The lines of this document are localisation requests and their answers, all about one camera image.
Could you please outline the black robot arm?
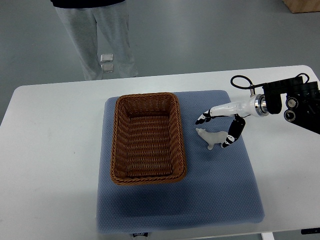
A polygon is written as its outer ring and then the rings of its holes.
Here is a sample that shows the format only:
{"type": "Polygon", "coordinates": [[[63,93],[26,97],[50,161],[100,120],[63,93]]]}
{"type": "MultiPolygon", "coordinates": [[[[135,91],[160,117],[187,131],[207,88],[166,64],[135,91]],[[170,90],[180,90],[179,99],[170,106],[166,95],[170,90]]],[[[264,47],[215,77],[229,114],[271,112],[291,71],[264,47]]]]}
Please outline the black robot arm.
{"type": "Polygon", "coordinates": [[[320,90],[316,81],[304,81],[301,74],[293,78],[262,84],[267,111],[282,110],[281,95],[286,94],[284,119],[294,125],[320,133],[320,90]]]}

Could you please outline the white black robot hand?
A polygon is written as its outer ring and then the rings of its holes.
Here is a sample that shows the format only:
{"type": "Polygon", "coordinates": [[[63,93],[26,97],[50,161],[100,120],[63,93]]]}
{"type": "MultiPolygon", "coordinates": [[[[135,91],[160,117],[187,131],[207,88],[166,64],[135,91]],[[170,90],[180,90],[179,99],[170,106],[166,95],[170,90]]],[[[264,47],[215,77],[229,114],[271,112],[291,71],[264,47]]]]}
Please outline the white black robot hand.
{"type": "Polygon", "coordinates": [[[220,146],[226,148],[236,142],[242,134],[246,125],[245,117],[265,117],[268,110],[263,94],[255,94],[247,101],[230,102],[218,106],[214,106],[204,112],[195,122],[197,125],[209,122],[218,117],[234,117],[228,130],[228,135],[225,142],[220,146]]]}

